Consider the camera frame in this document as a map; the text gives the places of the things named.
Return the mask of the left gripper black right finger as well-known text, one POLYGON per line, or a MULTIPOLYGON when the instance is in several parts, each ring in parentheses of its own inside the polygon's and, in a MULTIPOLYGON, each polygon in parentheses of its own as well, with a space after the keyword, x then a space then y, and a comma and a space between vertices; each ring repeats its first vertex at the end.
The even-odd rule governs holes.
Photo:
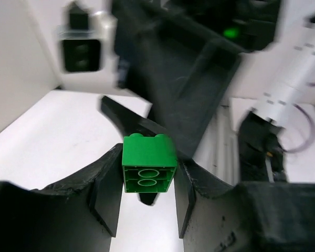
POLYGON ((315 184, 230 186, 180 160, 174 186, 185 251, 315 251, 315 184))

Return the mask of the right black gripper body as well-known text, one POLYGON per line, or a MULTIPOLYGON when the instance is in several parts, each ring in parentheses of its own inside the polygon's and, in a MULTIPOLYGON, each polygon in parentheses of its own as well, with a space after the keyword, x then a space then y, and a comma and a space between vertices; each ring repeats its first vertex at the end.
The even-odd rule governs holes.
POLYGON ((273 42, 280 1, 113 1, 119 87, 228 87, 273 42))

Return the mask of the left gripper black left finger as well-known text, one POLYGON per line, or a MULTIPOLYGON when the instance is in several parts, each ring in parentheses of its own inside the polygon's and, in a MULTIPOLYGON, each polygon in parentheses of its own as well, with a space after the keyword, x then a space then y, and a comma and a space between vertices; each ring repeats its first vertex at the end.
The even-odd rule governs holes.
POLYGON ((0 181, 0 251, 109 251, 119 219, 121 158, 118 143, 42 190, 0 181))

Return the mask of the green 2x2 tall lego brick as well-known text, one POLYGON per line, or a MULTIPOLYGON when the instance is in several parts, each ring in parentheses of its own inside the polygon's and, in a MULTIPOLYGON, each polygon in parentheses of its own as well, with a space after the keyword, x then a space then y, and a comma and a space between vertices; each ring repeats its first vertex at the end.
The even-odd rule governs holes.
POLYGON ((166 134, 123 138, 122 170, 126 193, 165 193, 178 168, 173 143, 166 134))

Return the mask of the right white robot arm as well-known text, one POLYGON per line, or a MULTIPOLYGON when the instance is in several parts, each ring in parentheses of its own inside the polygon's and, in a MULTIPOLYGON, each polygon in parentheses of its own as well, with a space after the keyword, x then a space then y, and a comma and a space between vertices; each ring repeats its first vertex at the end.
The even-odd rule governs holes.
MULTIPOLYGON (((171 1, 167 10, 148 1, 114 1, 118 24, 114 51, 119 80, 152 103, 147 118, 103 98, 101 110, 124 136, 165 134, 178 154, 191 159, 236 73, 243 53, 274 41, 281 1, 171 1)), ((315 67, 315 14, 302 43, 293 48, 269 90, 242 124, 241 158, 254 165, 266 140, 307 85, 315 67)))

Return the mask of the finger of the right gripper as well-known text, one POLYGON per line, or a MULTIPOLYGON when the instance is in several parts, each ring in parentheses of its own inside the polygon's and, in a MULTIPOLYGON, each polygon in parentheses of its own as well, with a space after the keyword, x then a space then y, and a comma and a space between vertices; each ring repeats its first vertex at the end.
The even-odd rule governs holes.
MULTIPOLYGON (((124 137, 134 133, 146 137, 165 134, 163 129, 155 122, 143 118, 108 96, 100 100, 100 111, 104 114, 124 137)), ((140 201, 145 205, 153 205, 159 193, 137 193, 140 201)))
POLYGON ((191 159, 237 71, 240 52, 215 41, 162 44, 164 81, 149 119, 166 128, 179 156, 191 159))

